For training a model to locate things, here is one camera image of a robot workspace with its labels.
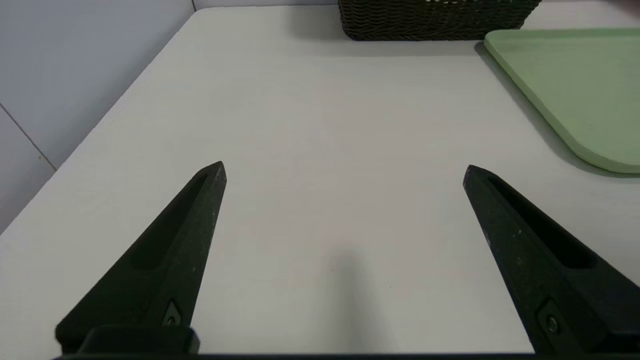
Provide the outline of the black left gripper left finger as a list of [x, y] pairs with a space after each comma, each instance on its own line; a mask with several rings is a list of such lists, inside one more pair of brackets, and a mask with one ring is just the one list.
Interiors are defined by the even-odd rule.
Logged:
[[227, 175], [197, 171], [55, 328], [62, 353], [197, 353], [191, 327]]

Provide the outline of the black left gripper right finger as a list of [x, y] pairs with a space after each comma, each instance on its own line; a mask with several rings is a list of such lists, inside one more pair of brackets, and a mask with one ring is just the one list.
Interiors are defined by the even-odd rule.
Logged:
[[639, 354], [638, 285], [491, 171], [462, 186], [537, 355]]

